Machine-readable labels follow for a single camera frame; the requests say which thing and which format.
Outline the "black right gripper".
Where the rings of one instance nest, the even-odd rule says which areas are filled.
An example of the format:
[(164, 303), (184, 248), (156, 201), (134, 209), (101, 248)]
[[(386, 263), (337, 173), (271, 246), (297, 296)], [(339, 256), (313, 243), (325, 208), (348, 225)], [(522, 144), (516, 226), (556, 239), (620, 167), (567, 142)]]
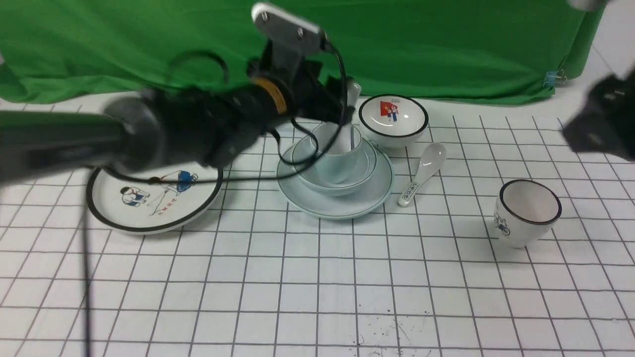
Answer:
[(610, 154), (635, 160), (635, 70), (614, 74), (589, 91), (584, 105), (563, 125), (563, 137), (575, 153)]

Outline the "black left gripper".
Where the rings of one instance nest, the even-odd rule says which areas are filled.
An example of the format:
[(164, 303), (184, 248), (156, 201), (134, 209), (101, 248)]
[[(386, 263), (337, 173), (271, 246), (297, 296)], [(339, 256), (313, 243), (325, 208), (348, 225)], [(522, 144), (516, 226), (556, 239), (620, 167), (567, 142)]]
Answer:
[(331, 75), (325, 83), (318, 76), (322, 63), (305, 59), (292, 80), (283, 79), (283, 74), (271, 74), (260, 70), (260, 59), (251, 58), (247, 62), (247, 75), (254, 80), (257, 77), (272, 79), (277, 88), (283, 92), (287, 104), (285, 113), (278, 113), (274, 105), (265, 105), (260, 112), (265, 126), (278, 127), (292, 118), (306, 118), (347, 124), (347, 78), (336, 78)]

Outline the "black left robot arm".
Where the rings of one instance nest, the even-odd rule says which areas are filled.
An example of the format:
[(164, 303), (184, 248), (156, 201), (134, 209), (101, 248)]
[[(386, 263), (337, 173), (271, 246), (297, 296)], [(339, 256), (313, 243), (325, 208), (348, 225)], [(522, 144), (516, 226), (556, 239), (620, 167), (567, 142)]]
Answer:
[(296, 58), (282, 66), (254, 60), (251, 81), (211, 93), (148, 88), (118, 97), (101, 113), (2, 111), (1, 184), (65, 171), (102, 169), (118, 179), (168, 166), (197, 163), (224, 169), (261, 136), (298, 117), (351, 122), (354, 81), (335, 54), (340, 78), (321, 83), (321, 64)]

